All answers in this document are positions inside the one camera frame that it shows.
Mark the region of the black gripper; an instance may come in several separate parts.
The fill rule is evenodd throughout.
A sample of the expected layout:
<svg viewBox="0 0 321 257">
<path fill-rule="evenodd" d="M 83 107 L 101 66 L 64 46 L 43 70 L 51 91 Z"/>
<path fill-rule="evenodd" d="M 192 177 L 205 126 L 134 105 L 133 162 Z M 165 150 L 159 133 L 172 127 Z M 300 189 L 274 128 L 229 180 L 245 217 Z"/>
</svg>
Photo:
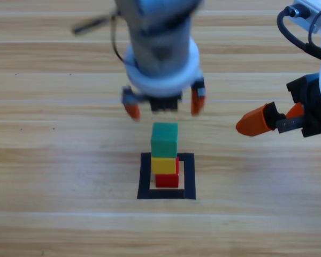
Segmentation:
<svg viewBox="0 0 321 257">
<path fill-rule="evenodd" d="M 191 114 L 198 116 L 205 103 L 204 78 L 196 79 L 191 85 Z M 135 94 L 130 86 L 123 87 L 122 103 L 125 111 L 134 121 L 139 121 L 139 103 L 148 102 L 152 112 L 177 111 L 178 103 L 182 100 L 182 93 L 171 97 L 153 97 L 145 94 Z"/>
<path fill-rule="evenodd" d="M 274 102 L 243 115 L 236 130 L 249 137 L 278 130 L 279 133 L 301 129 L 303 137 L 321 134 L 321 92 L 319 74 L 307 74 L 286 84 L 294 105 L 286 114 L 279 113 Z"/>
</svg>

